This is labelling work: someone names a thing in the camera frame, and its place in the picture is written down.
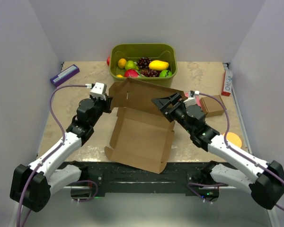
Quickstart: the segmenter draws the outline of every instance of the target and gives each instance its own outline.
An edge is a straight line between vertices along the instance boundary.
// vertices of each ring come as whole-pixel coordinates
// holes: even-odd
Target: orange paper circle
[[[239,148],[242,147],[242,140],[240,139],[240,137],[237,134],[235,134],[233,132],[228,132],[226,139],[230,143],[233,143],[234,145],[236,145],[237,147],[239,147]]]

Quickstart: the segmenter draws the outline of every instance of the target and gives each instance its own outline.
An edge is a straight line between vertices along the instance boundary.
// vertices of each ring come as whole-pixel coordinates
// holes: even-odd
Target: yellow mango
[[[148,67],[151,70],[163,71],[168,69],[169,63],[166,61],[154,60],[149,64]]]

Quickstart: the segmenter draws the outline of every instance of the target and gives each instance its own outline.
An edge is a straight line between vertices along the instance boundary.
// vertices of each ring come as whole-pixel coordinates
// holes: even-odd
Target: open cardboard box
[[[118,107],[117,121],[105,154],[111,161],[161,173],[169,159],[175,122],[169,122],[151,102],[184,92],[127,78],[109,88],[111,109]]]

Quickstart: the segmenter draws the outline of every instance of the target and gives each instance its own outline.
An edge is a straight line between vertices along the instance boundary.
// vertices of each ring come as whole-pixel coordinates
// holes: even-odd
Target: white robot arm
[[[35,212],[40,211],[51,195],[61,188],[80,179],[86,180],[82,174],[86,170],[80,163],[74,162],[62,170],[57,168],[91,137],[94,132],[93,127],[102,113],[111,112],[112,98],[108,97],[105,91],[105,84],[96,83],[91,90],[90,98],[83,99],[79,103],[77,115],[67,128],[65,137],[28,166],[19,165],[15,169],[10,191],[11,199],[20,200],[24,184],[36,169],[23,200],[23,205]],[[266,209],[270,210],[276,205],[284,194],[284,186],[259,166],[273,171],[284,180],[284,171],[279,163],[275,161],[268,163],[228,142],[236,149],[236,152],[233,152],[225,144],[225,138],[205,123],[205,115],[196,105],[194,94],[185,101],[179,93],[176,93],[170,97],[153,99],[152,102],[170,122],[175,120],[180,123],[197,147],[223,158],[234,167],[229,168],[212,161],[200,175],[192,179],[193,182],[202,183],[204,179],[210,179],[212,182],[224,183],[250,193],[252,198]],[[252,159],[256,164],[252,164],[247,159]]]
[[[40,211],[54,193],[82,178],[84,169],[80,163],[73,162],[62,170],[57,168],[91,137],[94,133],[93,127],[102,113],[111,112],[112,98],[106,95],[106,87],[103,83],[94,84],[90,98],[80,101],[77,115],[73,117],[65,136],[28,166],[19,165],[15,169],[10,190],[11,199],[20,201],[25,184],[34,171],[23,205],[35,212]]]
[[[250,193],[260,206],[271,210],[284,194],[284,184],[280,182],[284,181],[282,165],[276,161],[268,163],[226,141],[224,136],[205,123],[205,114],[196,105],[195,94],[200,93],[191,91],[186,100],[180,93],[152,100],[170,122],[177,121],[190,134],[197,147],[223,158],[234,167],[228,168],[212,161],[192,181],[202,183],[209,178],[212,182],[234,186]]]

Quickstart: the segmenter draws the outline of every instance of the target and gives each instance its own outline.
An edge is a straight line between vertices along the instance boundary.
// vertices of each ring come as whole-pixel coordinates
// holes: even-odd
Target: cable
[[[220,106],[222,106],[224,112],[225,112],[225,115],[226,115],[226,119],[227,119],[227,129],[226,129],[226,132],[225,132],[225,135],[224,135],[224,142],[225,142],[225,145],[227,148],[229,148],[230,150],[232,150],[233,152],[235,152],[237,155],[240,155],[241,157],[245,158],[246,160],[248,160],[249,162],[251,162],[252,164],[260,167],[261,169],[263,169],[264,171],[268,172],[269,174],[271,174],[273,177],[275,177],[278,181],[280,181],[283,185],[284,185],[284,180],[282,180],[278,175],[276,175],[275,173],[273,173],[271,170],[265,168],[264,166],[262,166],[261,164],[255,162],[253,159],[245,156],[244,154],[238,152],[236,149],[232,148],[229,144],[228,144],[228,141],[227,141],[227,133],[229,132],[229,129],[230,129],[230,120],[229,120],[229,115],[227,113],[227,110],[226,110],[226,107],[224,106],[224,104],[219,100],[217,99],[216,97],[213,97],[211,95],[207,95],[207,94],[204,94],[204,93],[201,93],[200,92],[200,95],[202,96],[206,96],[206,97],[210,97],[212,99],[214,99],[215,101],[217,101]],[[279,209],[283,210],[284,211],[284,208],[279,206],[279,205],[275,205],[276,207],[278,207]]]
[[[226,186],[226,184],[224,184],[224,183],[217,183],[217,184],[212,184],[212,185],[207,185],[207,184],[201,184],[201,183],[188,183],[187,184],[187,187],[196,195],[196,196],[198,196],[200,199],[202,199],[203,200],[203,202],[209,202],[209,203],[213,203],[213,202],[211,202],[210,200],[208,200],[208,199],[206,199],[206,198],[204,198],[204,197],[202,197],[199,193],[197,193],[194,189],[192,189],[190,186],[201,186],[201,187],[208,187],[208,186],[210,186],[210,187],[221,187],[221,186]]]
[[[92,200],[92,199],[96,196],[96,194],[98,193],[98,185],[97,185],[95,182],[91,181],[91,180],[77,181],[77,182],[74,182],[74,183],[72,183],[72,184],[75,184],[75,183],[91,183],[91,184],[94,184],[95,187],[96,187],[96,191],[95,191],[95,193],[94,193],[92,196],[88,197],[88,198],[85,199],[85,200],[74,199],[75,201],[78,201],[78,202],[87,202],[87,201],[90,201],[90,200]]]
[[[25,219],[24,219],[24,221],[23,221],[23,223],[22,223],[22,226],[21,226],[21,227],[24,227],[24,225],[25,225],[25,223],[26,223],[26,221],[27,221],[27,219],[28,219],[28,216],[29,216],[30,212],[32,212],[32,210],[31,210],[31,209],[27,212],[27,215],[25,216]]]
[[[55,152],[63,145],[63,143],[65,142],[65,131],[64,131],[64,129],[63,129],[61,123],[58,121],[56,115],[55,115],[54,112],[53,112],[52,101],[53,101],[53,96],[54,96],[54,94],[55,94],[57,91],[59,91],[60,89],[66,88],[66,87],[88,87],[88,86],[87,86],[87,85],[64,85],[64,86],[61,86],[61,87],[59,87],[59,88],[56,88],[56,89],[53,91],[52,96],[51,96],[51,98],[50,98],[50,100],[49,100],[49,110],[50,110],[50,112],[51,112],[51,114],[52,114],[54,120],[57,122],[57,124],[58,124],[58,126],[59,126],[59,128],[60,128],[60,130],[61,130],[61,132],[62,132],[62,142],[61,142],[54,150],[52,150],[52,152],[50,152],[47,156],[45,156],[45,157],[42,159],[41,163],[45,162],[45,161],[46,161],[53,153],[55,153]],[[35,173],[37,172],[38,168],[39,168],[41,165],[42,165],[42,164],[38,164],[38,165],[36,166],[36,168],[32,171],[32,173],[30,174],[30,176],[28,177],[28,179],[27,179],[27,181],[26,181],[26,183],[25,183],[25,185],[24,185],[24,188],[23,188],[23,191],[22,191],[22,193],[21,193],[20,200],[19,200],[18,210],[17,210],[17,227],[21,227],[21,226],[23,227],[23,226],[24,226],[25,221],[26,221],[26,219],[27,219],[27,217],[28,217],[28,215],[29,215],[29,213],[30,213],[30,212],[29,212],[28,215],[27,215],[27,217],[25,218],[25,221],[24,221],[23,225],[20,225],[20,222],[21,222],[21,209],[22,209],[22,204],[23,204],[25,192],[27,191],[27,188],[28,188],[28,185],[29,185],[30,181],[32,180],[32,178],[34,177]]]

